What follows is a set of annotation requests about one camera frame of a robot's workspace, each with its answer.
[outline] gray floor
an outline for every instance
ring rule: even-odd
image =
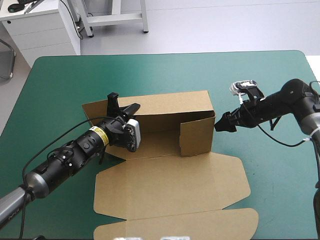
[[[87,3],[94,15],[108,10],[108,1]],[[96,27],[94,38],[81,42],[82,54],[300,50],[320,55],[320,0],[146,0],[146,5],[148,34],[141,24]],[[122,0],[122,12],[139,9],[139,0]],[[17,50],[1,24],[0,37]],[[317,57],[312,61],[314,68],[320,63]],[[13,79],[0,84],[0,133],[29,71],[17,51]]]

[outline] open cardboard box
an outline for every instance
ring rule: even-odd
[[[208,92],[121,97],[118,102],[141,105],[136,113],[141,143],[134,153],[107,148],[126,161],[97,174],[94,210],[126,221],[97,227],[94,239],[250,239],[257,212],[222,210],[249,196],[250,187],[239,158],[211,152],[215,112]],[[82,107],[88,118],[105,116],[107,101]]]

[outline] green tabletop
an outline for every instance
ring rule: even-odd
[[[293,78],[315,80],[299,51],[41,57],[0,137],[0,196],[22,183],[22,168],[38,150],[85,119],[81,104],[105,99],[110,92],[125,97],[208,90],[219,119],[239,106],[238,98],[229,93],[232,82],[255,80],[269,95]],[[88,126],[77,128],[52,148],[76,138]],[[290,144],[305,137],[291,114],[280,120],[272,135]],[[316,238],[317,171],[311,143],[288,148],[258,128],[238,128],[236,133],[215,132],[212,150],[243,161],[251,195],[230,208],[258,211],[255,239]],[[98,165],[94,159],[47,198],[32,202],[24,237],[92,239],[97,226],[119,221],[96,214],[93,202],[96,174],[120,161],[108,157]],[[0,231],[0,238],[17,238],[19,229],[20,215]]]

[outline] cardboard box side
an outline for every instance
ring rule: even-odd
[[[157,115],[137,115],[140,132],[151,133],[161,131],[180,130],[181,123],[197,121],[214,117],[214,111],[194,111]]]
[[[94,201],[99,202],[101,214],[136,220],[221,210],[250,194],[237,157],[209,152],[127,160],[121,165],[104,170],[96,179],[99,191]],[[126,202],[119,204],[117,198]]]
[[[184,122],[180,125],[180,151],[182,156],[193,156],[211,151],[215,117]]]
[[[211,104],[208,91],[206,90],[119,97],[118,103],[120,107],[133,103],[140,104],[141,107],[136,112],[136,116],[192,112],[213,112],[214,114],[214,108]],[[94,118],[98,116],[106,116],[107,104],[107,100],[100,100],[85,103],[82,105],[82,108],[88,118]],[[92,124],[94,125],[98,122],[99,120],[94,120],[92,121]]]
[[[179,135],[178,130],[146,132],[141,134],[140,146],[136,152],[128,152],[117,146],[108,146],[106,152],[126,160],[180,155]]]
[[[189,236],[192,240],[250,240],[258,226],[254,209],[231,209],[128,220],[95,229],[94,240],[141,237],[159,240],[167,236]]]
[[[213,111],[208,91],[187,91],[143,96],[120,97],[120,106],[141,105],[137,115],[159,115]]]

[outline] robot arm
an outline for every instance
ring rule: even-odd
[[[102,119],[97,125],[77,139],[51,151],[46,161],[23,176],[21,186],[0,199],[0,229],[26,204],[48,196],[80,171],[90,159],[97,155],[101,155],[102,159],[107,145],[126,148],[130,152],[137,150],[140,128],[132,117],[140,105],[133,103],[119,107],[117,98],[117,93],[109,94],[107,116],[97,117]]]
[[[254,81],[242,81],[232,84],[230,90],[234,95],[248,94],[249,100],[233,112],[226,112],[215,124],[217,132],[237,131],[236,126],[254,128],[258,124],[270,121],[271,129],[280,117],[292,113],[301,131],[311,135],[320,127],[320,104],[318,94],[299,79],[288,81],[280,91],[264,97]],[[320,132],[313,138],[320,143]]]

